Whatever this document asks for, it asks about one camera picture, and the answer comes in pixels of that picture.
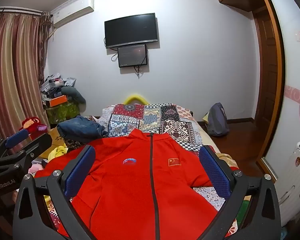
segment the white suitcase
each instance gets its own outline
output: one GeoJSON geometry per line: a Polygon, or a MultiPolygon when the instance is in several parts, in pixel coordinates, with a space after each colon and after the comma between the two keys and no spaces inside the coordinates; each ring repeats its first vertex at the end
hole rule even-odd
{"type": "Polygon", "coordinates": [[[300,142],[289,162],[274,184],[277,191],[281,215],[281,226],[300,212],[300,142]]]}

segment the curtain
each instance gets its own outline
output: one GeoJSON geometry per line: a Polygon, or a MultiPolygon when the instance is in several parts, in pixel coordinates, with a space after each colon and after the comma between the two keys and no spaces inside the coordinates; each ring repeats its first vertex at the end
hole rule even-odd
{"type": "Polygon", "coordinates": [[[38,76],[39,17],[0,14],[0,138],[37,116],[48,125],[42,107],[38,76]]]}
{"type": "Polygon", "coordinates": [[[38,62],[38,81],[42,85],[44,82],[44,68],[46,66],[47,49],[48,49],[48,37],[49,29],[51,27],[51,16],[50,12],[44,11],[40,16],[39,22],[39,42],[38,42],[38,52],[39,52],[39,62],[38,62]]]}

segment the blue gripper pad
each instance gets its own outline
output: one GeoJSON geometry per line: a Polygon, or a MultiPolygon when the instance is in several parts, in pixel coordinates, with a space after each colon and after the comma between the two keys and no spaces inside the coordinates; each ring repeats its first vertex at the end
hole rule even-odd
{"type": "Polygon", "coordinates": [[[96,152],[92,146],[84,150],[85,153],[65,179],[64,194],[68,200],[77,195],[96,158],[96,152]]]}
{"type": "Polygon", "coordinates": [[[200,148],[199,159],[218,196],[227,200],[231,195],[230,183],[218,163],[205,147],[200,148]]]}
{"type": "Polygon", "coordinates": [[[22,142],[23,140],[27,139],[29,136],[29,132],[26,129],[22,129],[19,132],[11,135],[5,143],[5,147],[7,149],[11,149],[15,147],[18,143],[22,142]]]}

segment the red plush toy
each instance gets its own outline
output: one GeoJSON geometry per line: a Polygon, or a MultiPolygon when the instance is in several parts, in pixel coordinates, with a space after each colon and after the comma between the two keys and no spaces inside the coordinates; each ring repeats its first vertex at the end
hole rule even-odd
{"type": "Polygon", "coordinates": [[[22,129],[26,129],[32,140],[38,138],[43,133],[48,132],[48,127],[44,124],[41,124],[38,117],[30,117],[25,119],[22,122],[22,129]]]}

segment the tv screen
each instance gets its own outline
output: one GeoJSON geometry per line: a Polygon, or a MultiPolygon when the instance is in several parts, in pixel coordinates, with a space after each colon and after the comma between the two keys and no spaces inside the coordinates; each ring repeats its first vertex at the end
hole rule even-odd
{"type": "Polygon", "coordinates": [[[140,14],[105,22],[106,48],[158,41],[155,14],[140,14]]]}
{"type": "Polygon", "coordinates": [[[142,66],[148,64],[145,44],[118,48],[119,67],[142,66]]]}

